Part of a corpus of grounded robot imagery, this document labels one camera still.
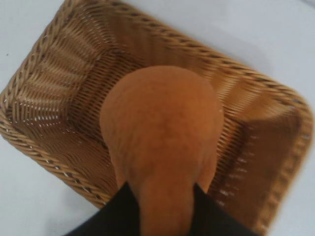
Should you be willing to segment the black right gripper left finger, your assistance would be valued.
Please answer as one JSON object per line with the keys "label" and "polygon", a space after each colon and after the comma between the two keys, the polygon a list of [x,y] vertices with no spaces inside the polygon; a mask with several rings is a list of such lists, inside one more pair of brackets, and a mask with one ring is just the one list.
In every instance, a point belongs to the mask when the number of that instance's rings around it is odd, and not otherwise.
{"label": "black right gripper left finger", "polygon": [[124,183],[116,195],[95,215],[68,236],[139,236],[139,204]]}

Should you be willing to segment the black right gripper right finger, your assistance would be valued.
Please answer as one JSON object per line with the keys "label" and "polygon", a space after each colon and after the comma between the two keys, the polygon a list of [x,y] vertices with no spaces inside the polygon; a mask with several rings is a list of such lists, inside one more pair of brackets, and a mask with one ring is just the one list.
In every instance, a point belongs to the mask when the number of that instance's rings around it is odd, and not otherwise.
{"label": "black right gripper right finger", "polygon": [[255,236],[211,199],[198,184],[193,187],[194,210],[190,236]]}

